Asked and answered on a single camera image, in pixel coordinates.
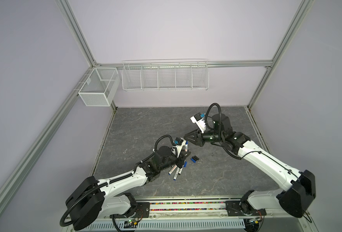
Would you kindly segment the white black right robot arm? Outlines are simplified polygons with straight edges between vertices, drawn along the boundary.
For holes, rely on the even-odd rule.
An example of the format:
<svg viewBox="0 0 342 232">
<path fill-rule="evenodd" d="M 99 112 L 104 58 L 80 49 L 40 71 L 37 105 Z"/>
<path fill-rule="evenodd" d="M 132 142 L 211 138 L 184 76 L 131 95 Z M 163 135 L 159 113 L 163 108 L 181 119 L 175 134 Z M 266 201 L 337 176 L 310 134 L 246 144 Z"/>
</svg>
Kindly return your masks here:
<svg viewBox="0 0 342 232">
<path fill-rule="evenodd" d="M 277 183 L 279 188 L 275 190 L 249 190 L 239 203 L 240 211 L 245 215 L 262 209 L 279 209 L 301 218 L 316 198 L 313 173 L 283 163 L 241 132 L 223 132 L 218 136 L 214 130 L 194 130 L 185 134 L 184 139 L 200 147 L 216 143 L 234 159 L 249 161 Z"/>
</svg>

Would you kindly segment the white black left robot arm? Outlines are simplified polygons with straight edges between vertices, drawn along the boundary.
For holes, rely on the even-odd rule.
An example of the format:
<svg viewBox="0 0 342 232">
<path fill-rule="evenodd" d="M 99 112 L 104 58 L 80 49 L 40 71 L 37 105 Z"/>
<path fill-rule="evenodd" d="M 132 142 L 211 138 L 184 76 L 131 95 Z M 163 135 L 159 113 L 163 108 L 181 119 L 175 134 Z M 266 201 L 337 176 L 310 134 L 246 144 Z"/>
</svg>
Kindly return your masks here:
<svg viewBox="0 0 342 232">
<path fill-rule="evenodd" d="M 182 146 L 161 146 L 136 163 L 131 171 L 110 178 L 90 176 L 84 179 L 66 199 L 67 210 L 59 221 L 60 226 L 72 225 L 79 231 L 101 216 L 134 215 L 138 203 L 128 190 L 154 181 L 164 169 L 174 165 L 182 168 L 190 155 L 191 152 L 183 150 Z"/>
</svg>

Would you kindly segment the white marker black tip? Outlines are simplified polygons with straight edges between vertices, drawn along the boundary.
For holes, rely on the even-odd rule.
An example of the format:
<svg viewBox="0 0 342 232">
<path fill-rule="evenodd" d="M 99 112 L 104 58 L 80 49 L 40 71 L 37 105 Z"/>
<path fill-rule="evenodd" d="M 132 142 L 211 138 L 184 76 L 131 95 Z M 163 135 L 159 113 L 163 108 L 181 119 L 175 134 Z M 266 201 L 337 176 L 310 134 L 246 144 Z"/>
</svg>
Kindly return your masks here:
<svg viewBox="0 0 342 232">
<path fill-rule="evenodd" d="M 177 165 L 174 165 L 172 169 L 169 171 L 169 175 L 171 175 L 177 168 Z"/>
</svg>

